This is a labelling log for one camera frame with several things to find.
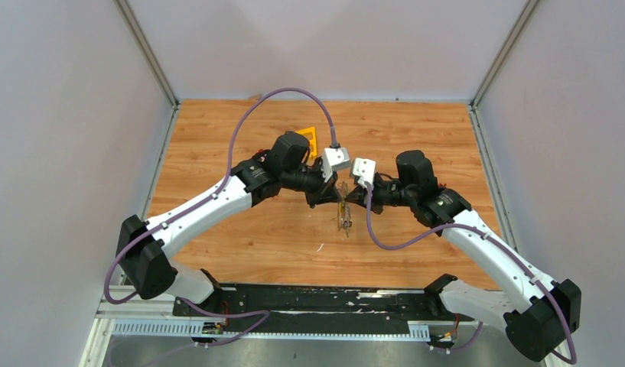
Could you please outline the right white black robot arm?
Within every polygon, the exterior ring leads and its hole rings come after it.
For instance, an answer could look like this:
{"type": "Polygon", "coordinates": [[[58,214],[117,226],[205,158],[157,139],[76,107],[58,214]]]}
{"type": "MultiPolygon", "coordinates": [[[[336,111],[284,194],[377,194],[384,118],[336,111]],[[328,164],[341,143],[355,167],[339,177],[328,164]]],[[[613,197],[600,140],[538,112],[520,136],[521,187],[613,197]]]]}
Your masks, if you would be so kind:
{"type": "Polygon", "coordinates": [[[486,291],[444,274],[430,284],[424,299],[429,316],[471,317],[506,334],[527,359],[554,355],[569,365],[578,361],[572,334],[580,324],[581,289],[571,280],[556,281],[521,257],[457,191],[439,183],[431,161],[420,150],[396,157],[397,177],[379,172],[376,162],[356,158],[350,175],[356,187],[347,201],[366,208],[373,242],[395,251],[435,234],[459,248],[499,287],[486,291]],[[407,207],[427,232],[400,245],[377,239],[372,215],[386,206],[407,207]]]}

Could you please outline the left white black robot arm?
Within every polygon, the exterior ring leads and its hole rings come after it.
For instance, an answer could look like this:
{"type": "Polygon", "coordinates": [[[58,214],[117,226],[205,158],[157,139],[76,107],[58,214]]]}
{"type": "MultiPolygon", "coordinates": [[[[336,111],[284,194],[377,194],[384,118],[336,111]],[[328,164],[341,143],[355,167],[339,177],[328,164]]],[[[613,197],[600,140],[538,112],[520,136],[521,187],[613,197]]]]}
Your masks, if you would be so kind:
{"type": "Polygon", "coordinates": [[[122,222],[116,261],[143,300],[170,294],[192,301],[204,316],[216,314],[222,295],[204,270],[178,264],[173,257],[190,241],[224,219],[277,196],[283,189],[302,192],[309,207],[340,202],[338,171],[350,166],[346,148],[325,148],[307,164],[310,142],[296,132],[280,135],[272,148],[240,161],[209,190],[159,216],[122,222]]]}

